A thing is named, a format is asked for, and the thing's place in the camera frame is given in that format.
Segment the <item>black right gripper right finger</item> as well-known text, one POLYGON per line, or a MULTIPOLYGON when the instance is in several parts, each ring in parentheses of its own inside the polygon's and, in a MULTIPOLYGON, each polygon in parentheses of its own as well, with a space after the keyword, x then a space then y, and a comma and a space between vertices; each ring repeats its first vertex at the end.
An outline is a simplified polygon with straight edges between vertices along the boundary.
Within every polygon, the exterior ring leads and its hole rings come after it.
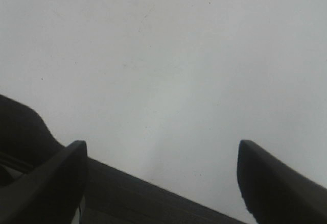
POLYGON ((237 181, 257 223, 326 223, 326 188, 251 140, 241 140, 237 181))

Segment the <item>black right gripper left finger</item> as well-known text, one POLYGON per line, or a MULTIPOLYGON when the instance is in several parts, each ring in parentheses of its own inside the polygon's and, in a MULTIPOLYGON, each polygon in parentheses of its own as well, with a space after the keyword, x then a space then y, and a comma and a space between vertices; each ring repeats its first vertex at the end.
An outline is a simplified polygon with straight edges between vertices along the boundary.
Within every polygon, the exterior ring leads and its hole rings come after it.
POLYGON ((75 141, 1 188, 1 223, 71 223, 86 182, 86 143, 75 141))

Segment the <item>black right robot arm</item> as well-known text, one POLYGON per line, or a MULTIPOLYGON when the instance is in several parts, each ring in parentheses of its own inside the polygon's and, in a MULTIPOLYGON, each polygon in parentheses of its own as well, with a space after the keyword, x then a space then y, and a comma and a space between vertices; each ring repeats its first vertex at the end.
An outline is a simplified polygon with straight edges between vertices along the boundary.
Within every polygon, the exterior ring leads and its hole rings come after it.
MULTIPOLYGON (((326 223, 326 189, 251 140, 237 181, 257 223, 326 223)), ((60 144, 31 108, 1 96, 1 223, 237 223, 60 144)))

